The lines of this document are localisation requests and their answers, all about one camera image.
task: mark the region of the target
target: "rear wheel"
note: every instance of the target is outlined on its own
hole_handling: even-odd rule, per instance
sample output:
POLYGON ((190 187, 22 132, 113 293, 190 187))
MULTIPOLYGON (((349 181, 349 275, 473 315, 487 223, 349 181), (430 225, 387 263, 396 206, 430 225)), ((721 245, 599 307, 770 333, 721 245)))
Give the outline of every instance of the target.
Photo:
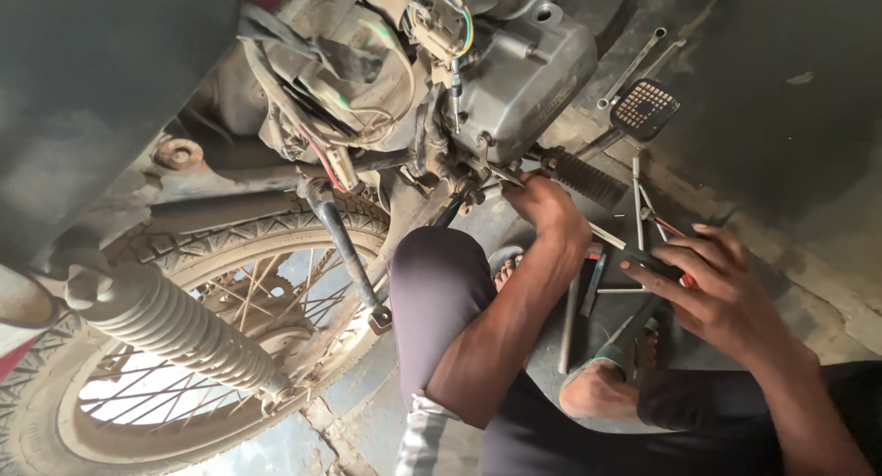
MULTIPOLYGON (((338 199, 364 261, 383 244, 388 218, 365 200, 338 199)), ((155 264, 228 323, 270 351, 277 368, 323 332, 351 282, 305 201, 284 215, 191 235, 147 235, 144 227, 106 252, 112 263, 155 264)), ((74 312, 43 334, 0 385, 0 473, 164 474, 208 459, 299 409, 375 341, 356 315, 322 361, 311 392, 265 419, 259 400, 82 323, 74 312)))

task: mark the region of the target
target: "mechanic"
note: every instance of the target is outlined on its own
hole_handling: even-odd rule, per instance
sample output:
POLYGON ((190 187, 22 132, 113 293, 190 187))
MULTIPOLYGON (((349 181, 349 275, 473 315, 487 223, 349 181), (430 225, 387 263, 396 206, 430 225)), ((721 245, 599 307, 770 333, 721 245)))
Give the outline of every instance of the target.
MULTIPOLYGON (((543 176, 522 180, 503 195, 536 239, 496 285, 478 243, 452 229, 414 231, 391 260, 410 411, 396 475, 874 473, 859 444, 877 465, 882 361, 821 367, 775 311, 744 247, 702 224, 694 226, 701 238, 653 250, 698 288, 621 267, 746 371, 650 369, 635 387, 614 363, 595 360, 560 392, 573 417, 640 420, 673 433, 599 433, 557 409, 523 365, 592 234, 564 189, 543 176)), ((646 342, 642 353, 652 357, 655 339, 646 342)))

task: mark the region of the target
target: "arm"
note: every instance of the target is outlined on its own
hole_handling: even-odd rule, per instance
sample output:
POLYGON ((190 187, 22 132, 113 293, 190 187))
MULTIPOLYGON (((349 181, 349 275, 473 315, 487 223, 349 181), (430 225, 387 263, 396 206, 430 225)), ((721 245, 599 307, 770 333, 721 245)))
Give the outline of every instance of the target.
POLYGON ((676 238, 653 255, 695 277, 683 288, 637 264, 625 273, 670 300, 680 324, 753 374, 766 397, 787 474, 873 471, 842 424, 821 381, 818 356, 781 320, 735 237, 696 224, 702 238, 676 238))
POLYGON ((539 329, 585 259, 591 228, 564 189, 525 176, 505 198, 536 226, 536 240, 491 305, 466 327, 435 369, 426 396, 481 429, 495 415, 539 329))

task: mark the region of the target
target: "black pants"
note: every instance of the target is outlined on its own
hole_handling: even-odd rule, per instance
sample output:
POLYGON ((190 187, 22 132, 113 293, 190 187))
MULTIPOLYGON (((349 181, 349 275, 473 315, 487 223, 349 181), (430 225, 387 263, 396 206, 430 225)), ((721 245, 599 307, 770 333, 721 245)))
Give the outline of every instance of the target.
MULTIPOLYGON (((453 339, 496 297, 478 243, 456 230, 407 235, 390 263, 391 309, 408 410, 453 339)), ((876 470, 882 459, 882 362, 824 368, 855 439, 876 470)), ((638 414, 679 430, 614 435, 562 413, 521 371, 484 434, 481 472, 520 474, 778 474, 775 427, 759 386, 737 371, 656 370, 640 385, 638 414)))

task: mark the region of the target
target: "knee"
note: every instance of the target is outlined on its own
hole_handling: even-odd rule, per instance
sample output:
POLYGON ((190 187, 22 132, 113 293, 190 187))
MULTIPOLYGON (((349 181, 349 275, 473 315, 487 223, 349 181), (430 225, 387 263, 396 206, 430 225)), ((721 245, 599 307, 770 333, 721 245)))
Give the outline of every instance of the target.
POLYGON ((424 226, 401 240, 391 257, 389 272, 397 277, 412 272, 424 274, 427 269, 459 272, 476 264, 487 266, 487 261, 483 249, 469 234, 441 226, 424 226))

